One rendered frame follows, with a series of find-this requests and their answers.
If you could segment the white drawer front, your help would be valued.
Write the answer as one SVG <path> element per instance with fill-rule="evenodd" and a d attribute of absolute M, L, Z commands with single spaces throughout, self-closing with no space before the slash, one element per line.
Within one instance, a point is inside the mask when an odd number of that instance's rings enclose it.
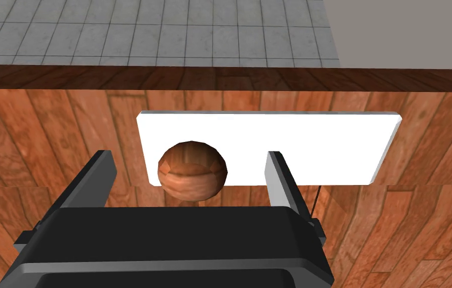
<path fill-rule="evenodd" d="M 149 183 L 170 147 L 196 141 L 225 160 L 227 186 L 263 186 L 269 151 L 281 152 L 299 186 L 369 185 L 402 118 L 363 111 L 159 111 L 136 118 Z"/>

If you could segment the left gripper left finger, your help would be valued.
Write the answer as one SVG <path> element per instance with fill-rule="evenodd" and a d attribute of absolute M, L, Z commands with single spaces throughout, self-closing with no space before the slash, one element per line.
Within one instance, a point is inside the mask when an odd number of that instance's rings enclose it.
<path fill-rule="evenodd" d="M 117 176 L 111 150 L 98 150 L 58 197 L 59 208 L 105 206 Z"/>

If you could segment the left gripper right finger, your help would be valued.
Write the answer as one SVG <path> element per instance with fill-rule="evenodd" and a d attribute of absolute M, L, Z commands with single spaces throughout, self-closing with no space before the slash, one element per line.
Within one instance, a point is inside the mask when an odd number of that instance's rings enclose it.
<path fill-rule="evenodd" d="M 291 208 L 311 222 L 308 207 L 281 152 L 268 152 L 264 173 L 270 205 Z"/>

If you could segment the brown wooden ball knob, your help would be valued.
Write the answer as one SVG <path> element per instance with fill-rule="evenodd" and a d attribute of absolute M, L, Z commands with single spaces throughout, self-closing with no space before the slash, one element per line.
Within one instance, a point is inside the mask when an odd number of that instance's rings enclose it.
<path fill-rule="evenodd" d="M 162 189 L 172 197 L 187 201 L 208 200 L 223 188 L 228 170 L 217 149 L 198 141 L 170 147 L 158 162 Z"/>

